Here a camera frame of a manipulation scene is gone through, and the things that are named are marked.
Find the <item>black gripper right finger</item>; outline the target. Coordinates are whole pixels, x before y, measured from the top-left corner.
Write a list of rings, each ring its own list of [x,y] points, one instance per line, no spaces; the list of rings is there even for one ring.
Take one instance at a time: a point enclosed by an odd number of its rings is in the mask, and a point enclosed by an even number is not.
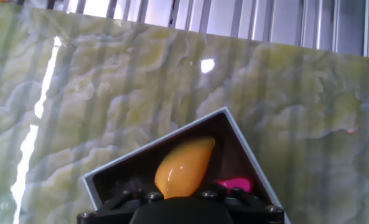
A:
[[[227,198],[239,200],[242,204],[264,204],[259,197],[248,193],[241,187],[224,187],[218,183],[206,183],[199,187],[199,197],[223,203]]]

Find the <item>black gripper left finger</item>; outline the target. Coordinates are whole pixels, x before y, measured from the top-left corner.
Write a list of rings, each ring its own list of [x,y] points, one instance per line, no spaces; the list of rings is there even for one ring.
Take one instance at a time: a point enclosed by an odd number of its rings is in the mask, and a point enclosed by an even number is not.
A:
[[[121,186],[112,190],[104,205],[146,205],[164,200],[160,191],[146,192],[141,186]]]

